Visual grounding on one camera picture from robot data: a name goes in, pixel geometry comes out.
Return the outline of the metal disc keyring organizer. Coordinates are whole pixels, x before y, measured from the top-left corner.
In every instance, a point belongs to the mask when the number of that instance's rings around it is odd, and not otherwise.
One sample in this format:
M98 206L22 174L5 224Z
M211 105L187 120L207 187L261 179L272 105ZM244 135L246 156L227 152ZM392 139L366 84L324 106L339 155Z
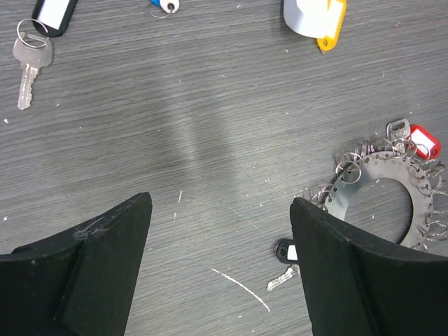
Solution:
M411 140L364 140L335 161L335 175L310 197L337 219L414 250L447 241L447 166L420 158Z

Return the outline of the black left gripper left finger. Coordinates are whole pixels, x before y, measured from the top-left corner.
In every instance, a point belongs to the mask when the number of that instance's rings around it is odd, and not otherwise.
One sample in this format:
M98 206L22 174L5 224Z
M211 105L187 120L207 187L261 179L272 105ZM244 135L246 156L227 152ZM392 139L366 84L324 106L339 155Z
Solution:
M123 335L153 205L140 192L1 256L2 335Z

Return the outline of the key with red tag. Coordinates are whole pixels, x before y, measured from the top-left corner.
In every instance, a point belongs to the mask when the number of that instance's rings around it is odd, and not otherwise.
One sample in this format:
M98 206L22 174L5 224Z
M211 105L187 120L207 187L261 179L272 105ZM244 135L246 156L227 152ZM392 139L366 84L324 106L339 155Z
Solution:
M436 137L408 119L390 122L386 126L386 137L400 155L411 158L416 155L422 160L431 160L442 152L442 144Z

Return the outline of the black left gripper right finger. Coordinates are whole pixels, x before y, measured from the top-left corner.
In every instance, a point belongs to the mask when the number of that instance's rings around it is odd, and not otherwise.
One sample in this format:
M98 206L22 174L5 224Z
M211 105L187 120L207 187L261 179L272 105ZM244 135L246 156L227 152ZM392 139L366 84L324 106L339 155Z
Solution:
M447 258L339 220L298 197L290 206L315 335L446 335Z

